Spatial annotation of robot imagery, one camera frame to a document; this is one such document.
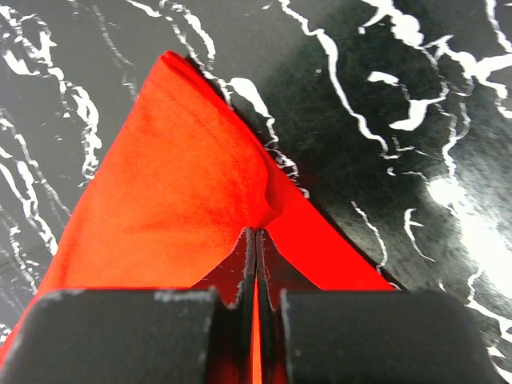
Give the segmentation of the red t shirt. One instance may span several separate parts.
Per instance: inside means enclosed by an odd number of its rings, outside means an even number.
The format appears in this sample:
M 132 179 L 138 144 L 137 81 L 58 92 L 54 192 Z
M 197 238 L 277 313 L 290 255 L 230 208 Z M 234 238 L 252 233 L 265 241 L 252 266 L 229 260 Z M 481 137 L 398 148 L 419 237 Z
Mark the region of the red t shirt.
M 76 205 L 39 292 L 190 288 L 246 228 L 266 230 L 319 288 L 390 289 L 195 68 L 167 52 Z

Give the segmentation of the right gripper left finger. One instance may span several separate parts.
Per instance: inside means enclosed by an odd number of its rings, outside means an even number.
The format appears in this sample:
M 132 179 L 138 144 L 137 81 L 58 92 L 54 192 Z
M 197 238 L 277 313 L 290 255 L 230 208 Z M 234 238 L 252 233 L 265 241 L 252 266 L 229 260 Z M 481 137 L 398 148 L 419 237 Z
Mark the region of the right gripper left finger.
M 248 383 L 255 232 L 188 290 L 58 290 L 31 307 L 4 383 Z

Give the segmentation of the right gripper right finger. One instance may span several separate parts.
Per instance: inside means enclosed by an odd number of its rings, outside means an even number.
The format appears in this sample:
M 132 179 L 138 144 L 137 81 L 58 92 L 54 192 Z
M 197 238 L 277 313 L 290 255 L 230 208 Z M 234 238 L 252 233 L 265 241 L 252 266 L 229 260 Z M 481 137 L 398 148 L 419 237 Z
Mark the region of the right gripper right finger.
M 256 233 L 262 382 L 500 383 L 467 308 L 435 291 L 321 290 Z

